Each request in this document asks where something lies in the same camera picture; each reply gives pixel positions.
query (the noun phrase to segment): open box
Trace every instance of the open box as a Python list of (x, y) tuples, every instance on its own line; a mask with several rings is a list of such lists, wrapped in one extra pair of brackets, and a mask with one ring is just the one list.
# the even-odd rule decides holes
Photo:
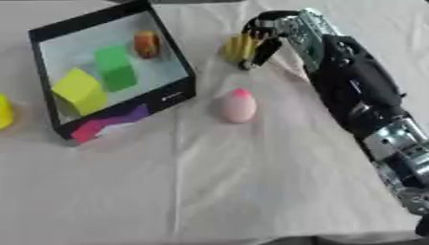
[[(160, 54), (143, 59), (134, 49), (134, 35), (152, 31), (160, 39)], [(134, 123), (195, 95), (195, 75), (172, 37), (146, 0), (31, 30), (34, 58), (54, 131), (63, 139), (84, 143), (114, 125)], [(120, 91), (105, 91), (94, 53), (109, 46), (122, 46), (136, 84)], [(106, 103), (88, 115), (68, 111), (53, 92), (54, 84), (78, 68), (100, 81)]]

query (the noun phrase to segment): pink peach toy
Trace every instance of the pink peach toy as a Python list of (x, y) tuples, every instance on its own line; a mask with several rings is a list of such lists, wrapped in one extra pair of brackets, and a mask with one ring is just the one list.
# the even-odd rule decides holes
[(243, 88), (238, 88), (226, 95), (222, 100), (222, 114), (232, 123), (246, 123), (257, 112), (257, 103), (252, 94)]

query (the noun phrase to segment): robotic hand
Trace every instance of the robotic hand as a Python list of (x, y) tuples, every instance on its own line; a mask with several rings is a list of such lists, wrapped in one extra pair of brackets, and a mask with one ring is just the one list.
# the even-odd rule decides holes
[(401, 107), (393, 79), (354, 38), (313, 9), (268, 11), (243, 33), (260, 41), (241, 69), (261, 66), (287, 39), (333, 118), (362, 148), (382, 181), (410, 213), (423, 216), (416, 233), (429, 235), (429, 140)]

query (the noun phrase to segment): yellow object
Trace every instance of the yellow object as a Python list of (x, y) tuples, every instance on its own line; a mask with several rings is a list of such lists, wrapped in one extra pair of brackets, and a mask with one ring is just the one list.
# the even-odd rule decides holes
[(70, 102), (82, 116), (102, 109), (107, 103), (107, 95), (102, 90), (102, 85), (77, 68), (54, 84), (52, 90)]
[(228, 62), (238, 63), (252, 57), (259, 44), (260, 40), (252, 38), (248, 33), (243, 33), (231, 37), (220, 49), (220, 54)]
[(13, 109), (5, 95), (0, 94), (0, 129), (13, 123)]

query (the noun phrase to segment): white paper sheet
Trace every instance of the white paper sheet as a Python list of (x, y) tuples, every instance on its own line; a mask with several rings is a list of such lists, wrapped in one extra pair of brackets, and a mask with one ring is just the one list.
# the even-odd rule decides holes
[[(0, 2), (0, 91), (19, 112), (17, 124), (0, 134), (1, 244), (207, 244), (414, 228), (418, 219), (399, 206), (335, 124), (287, 46), (251, 73), (224, 63), (216, 52), (260, 11), (319, 9), (380, 59), (409, 94), (405, 106), (429, 131), (427, 3), (159, 6), (196, 70), (197, 98), (69, 148), (48, 133), (26, 31), (105, 6)], [(214, 110), (215, 99), (237, 87), (250, 89), (259, 103), (247, 124), (225, 123)]]

